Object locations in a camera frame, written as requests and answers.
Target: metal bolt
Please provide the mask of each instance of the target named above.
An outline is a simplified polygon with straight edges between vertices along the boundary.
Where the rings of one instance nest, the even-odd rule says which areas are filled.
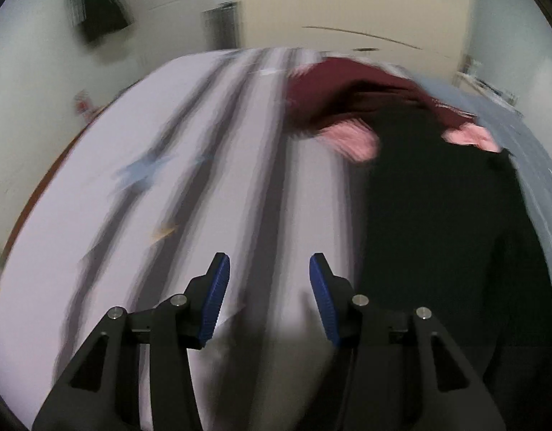
[[[426,308],[425,306],[416,309],[416,314],[422,319],[429,319],[432,317],[432,311],[430,308]]]
[[[110,308],[106,314],[110,319],[118,319],[124,314],[124,310],[119,306],[114,306],[113,308]]]
[[[354,295],[352,303],[356,306],[365,306],[370,302],[370,299],[365,295]]]
[[[188,298],[186,298],[184,295],[174,295],[170,299],[170,303],[172,303],[174,306],[183,306],[188,303]]]

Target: pink fabric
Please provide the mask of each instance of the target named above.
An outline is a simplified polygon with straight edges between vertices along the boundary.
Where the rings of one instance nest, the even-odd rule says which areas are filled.
[[[377,157],[379,150],[379,138],[357,118],[323,129],[320,138],[354,162],[372,160]],[[501,150],[487,129],[473,123],[464,123],[458,129],[448,129],[442,138],[451,144],[473,145],[488,152]]]

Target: maroon garment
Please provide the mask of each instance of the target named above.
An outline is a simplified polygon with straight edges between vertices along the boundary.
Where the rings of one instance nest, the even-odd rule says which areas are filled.
[[[326,59],[292,77],[287,101],[289,120],[301,130],[318,131],[393,103],[426,108],[449,128],[475,123],[474,115],[439,102],[412,80],[344,58]]]

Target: hanging black clothing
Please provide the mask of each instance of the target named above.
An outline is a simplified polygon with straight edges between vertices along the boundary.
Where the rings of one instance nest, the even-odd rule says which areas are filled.
[[[509,429],[539,429],[533,410],[520,411],[550,352],[552,288],[509,152],[449,144],[444,126],[417,108],[364,120],[381,150],[358,292],[389,309],[429,307]]]
[[[131,23],[119,0],[69,0],[69,5],[73,25],[88,44]]]

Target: blue rubber tip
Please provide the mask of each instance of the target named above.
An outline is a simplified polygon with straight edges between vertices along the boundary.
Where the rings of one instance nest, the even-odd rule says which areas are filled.
[[[202,323],[200,324],[200,332],[198,333],[198,340],[202,345],[205,345],[212,338],[229,279],[230,258],[224,254],[214,274],[208,296],[206,296],[206,301],[204,301],[202,307]]]
[[[326,336],[330,342],[339,347],[340,331],[338,328],[338,316],[335,312],[334,303],[331,299],[322,268],[318,264],[315,255],[310,257],[310,283]]]

